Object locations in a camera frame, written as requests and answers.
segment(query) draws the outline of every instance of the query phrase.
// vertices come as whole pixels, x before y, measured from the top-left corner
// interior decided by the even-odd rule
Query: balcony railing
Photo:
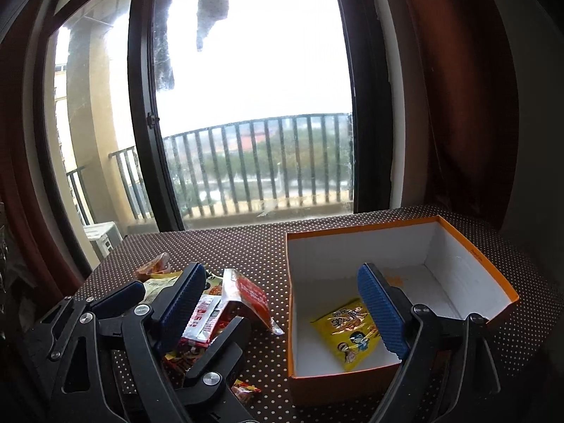
[[[67,172],[67,181],[70,187],[70,193],[73,198],[74,206],[77,209],[78,216],[83,224],[83,226],[89,226],[96,223],[96,217],[92,212],[90,206],[90,200],[86,189],[84,189],[84,179],[82,178],[82,171],[84,167],[79,167],[70,172]]]
[[[353,197],[350,114],[243,121],[163,141],[184,217],[264,212]],[[136,148],[109,156],[116,159],[134,218],[151,218]]]

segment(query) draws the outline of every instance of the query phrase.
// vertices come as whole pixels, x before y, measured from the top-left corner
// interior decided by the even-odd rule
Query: window latch
[[[155,125],[159,122],[159,117],[154,115],[152,112],[147,113],[147,126],[149,128],[154,128]]]

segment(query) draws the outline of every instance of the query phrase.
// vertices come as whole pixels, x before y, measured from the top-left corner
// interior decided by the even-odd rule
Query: silver bolt
[[[220,380],[221,375],[219,375],[217,372],[208,372],[207,374],[204,374],[204,377],[202,377],[202,382],[204,382],[208,386],[217,385]]]
[[[484,318],[481,315],[478,315],[478,313],[471,313],[470,314],[470,321],[472,323],[476,323],[476,324],[483,324],[484,323]]]
[[[141,316],[141,315],[145,315],[146,313],[149,313],[150,309],[151,308],[147,304],[141,304],[136,306],[133,313],[135,313],[135,315]]]
[[[431,312],[431,309],[428,308],[427,305],[423,305],[423,304],[415,304],[413,306],[413,311],[419,315],[427,315],[427,313]]]
[[[86,312],[80,317],[80,322],[82,324],[86,324],[86,323],[91,322],[92,318],[94,318],[94,315],[92,315],[92,313],[90,313],[90,312]]]

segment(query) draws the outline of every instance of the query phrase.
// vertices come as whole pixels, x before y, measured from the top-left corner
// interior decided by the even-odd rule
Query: red curtain
[[[53,240],[37,202],[27,164],[22,116],[23,64],[36,8],[31,0],[18,16],[0,48],[0,201],[12,234],[36,278],[36,304],[48,309],[72,295],[81,279]]]
[[[407,0],[431,128],[428,201],[500,227],[517,159],[513,58],[494,0]]]

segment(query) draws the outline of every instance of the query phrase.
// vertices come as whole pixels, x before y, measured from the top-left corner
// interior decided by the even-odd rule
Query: table
[[[288,327],[288,277],[285,237],[336,227],[386,223],[398,219],[441,214],[468,238],[499,269],[520,295],[509,319],[493,334],[506,374],[516,376],[537,352],[551,332],[564,307],[562,296],[542,278],[535,265],[522,252],[501,238],[484,221],[464,217],[439,206],[416,206],[373,213],[334,216],[274,224],[257,224],[199,231],[129,235],[88,277],[77,292],[78,299],[100,298],[133,279],[140,265],[167,251],[174,269],[200,262],[221,274],[224,268],[237,268],[266,291],[273,317],[282,329]],[[378,397],[359,399],[319,408],[292,405],[287,383],[287,336],[254,331],[246,351],[242,379],[263,390],[250,412],[258,421],[309,423],[328,421],[366,422],[376,409]],[[121,360],[123,387],[135,390]],[[431,385],[430,394],[436,386]],[[421,417],[429,411],[422,407]]]

